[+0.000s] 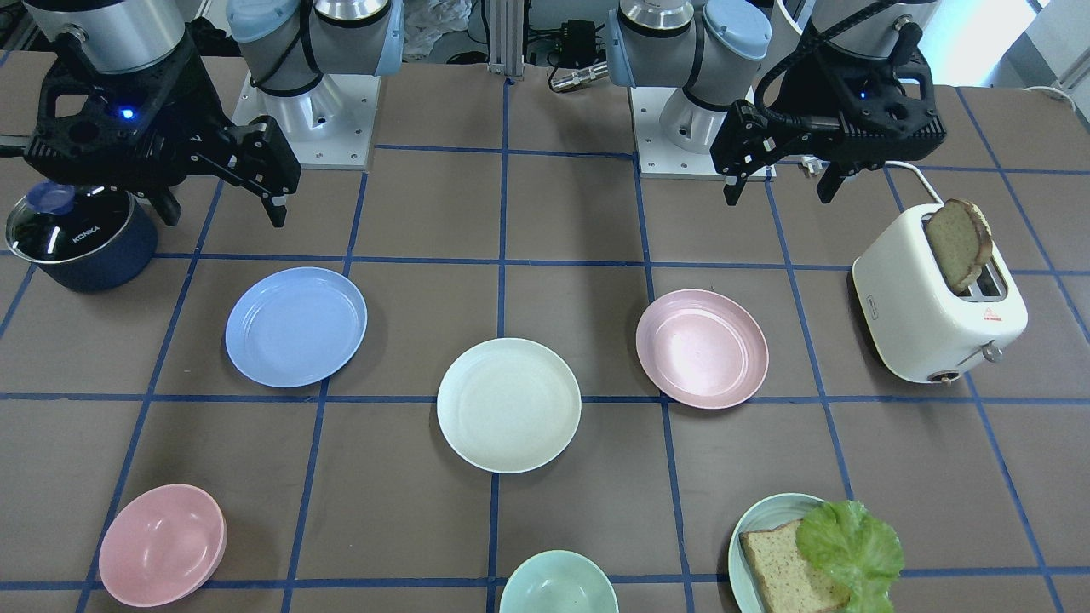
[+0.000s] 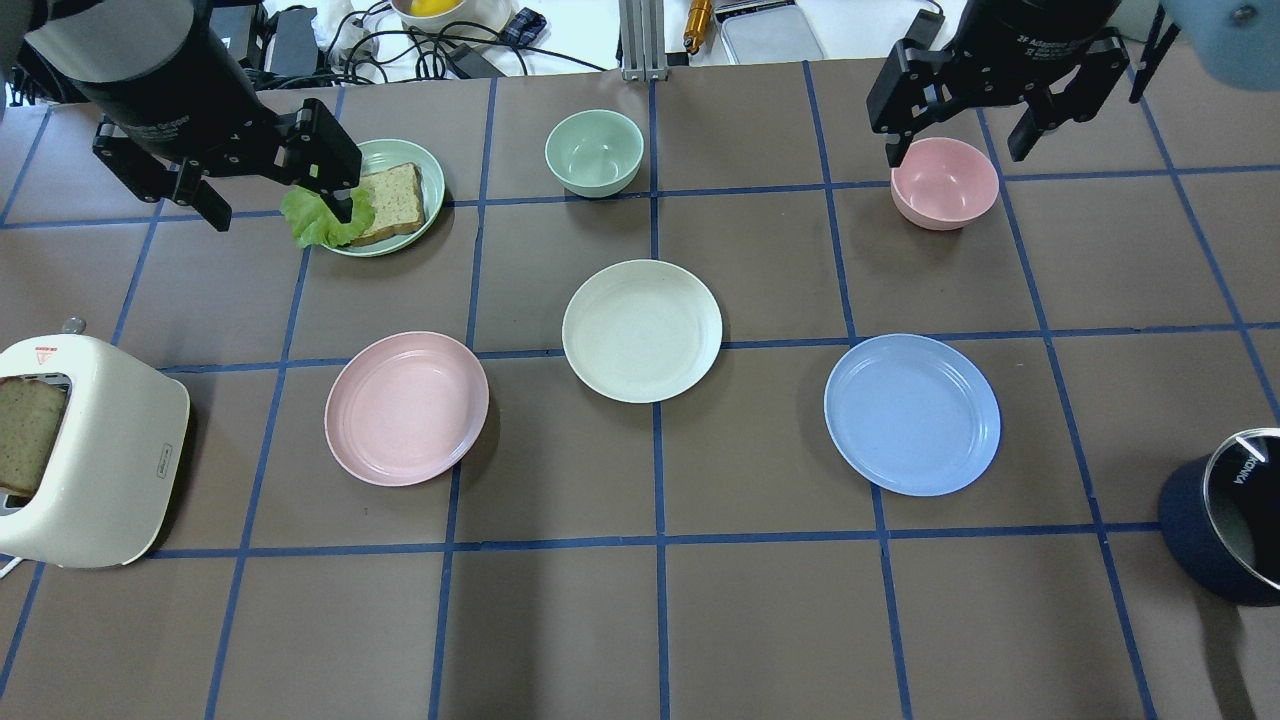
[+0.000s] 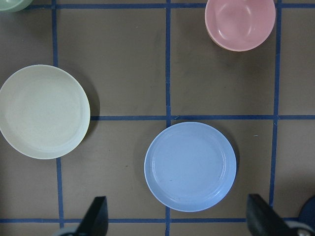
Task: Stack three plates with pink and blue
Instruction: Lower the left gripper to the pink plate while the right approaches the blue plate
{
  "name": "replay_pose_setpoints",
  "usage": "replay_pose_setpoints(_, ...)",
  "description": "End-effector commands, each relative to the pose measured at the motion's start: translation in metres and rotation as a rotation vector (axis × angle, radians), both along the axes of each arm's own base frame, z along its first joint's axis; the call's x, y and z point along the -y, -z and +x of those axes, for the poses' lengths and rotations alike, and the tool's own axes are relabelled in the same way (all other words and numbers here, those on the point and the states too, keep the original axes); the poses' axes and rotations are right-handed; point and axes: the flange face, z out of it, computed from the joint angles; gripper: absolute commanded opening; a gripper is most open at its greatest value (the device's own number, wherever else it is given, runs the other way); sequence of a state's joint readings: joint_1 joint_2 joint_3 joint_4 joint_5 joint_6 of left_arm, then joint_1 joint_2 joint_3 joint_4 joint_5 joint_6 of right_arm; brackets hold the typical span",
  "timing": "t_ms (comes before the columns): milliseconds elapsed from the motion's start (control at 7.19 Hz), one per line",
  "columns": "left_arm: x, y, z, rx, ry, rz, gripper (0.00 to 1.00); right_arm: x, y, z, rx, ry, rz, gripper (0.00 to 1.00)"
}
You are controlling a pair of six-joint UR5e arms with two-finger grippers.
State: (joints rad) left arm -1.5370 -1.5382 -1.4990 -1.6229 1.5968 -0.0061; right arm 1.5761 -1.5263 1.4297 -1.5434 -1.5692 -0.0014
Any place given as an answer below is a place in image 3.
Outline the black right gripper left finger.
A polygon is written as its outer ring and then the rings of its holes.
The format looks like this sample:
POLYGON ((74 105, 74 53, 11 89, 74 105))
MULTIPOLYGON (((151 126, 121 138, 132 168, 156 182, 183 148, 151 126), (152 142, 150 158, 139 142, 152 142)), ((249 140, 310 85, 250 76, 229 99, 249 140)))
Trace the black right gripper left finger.
POLYGON ((95 197, 80 225, 78 236, 105 236, 108 231, 108 208, 106 196, 95 197))

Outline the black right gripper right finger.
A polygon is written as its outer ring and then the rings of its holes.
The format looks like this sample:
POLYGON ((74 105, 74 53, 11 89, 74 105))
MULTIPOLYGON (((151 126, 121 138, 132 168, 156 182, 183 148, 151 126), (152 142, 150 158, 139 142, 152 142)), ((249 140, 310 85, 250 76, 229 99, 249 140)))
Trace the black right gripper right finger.
POLYGON ((284 236, 290 231, 259 194, 247 197, 246 222, 252 236, 284 236))

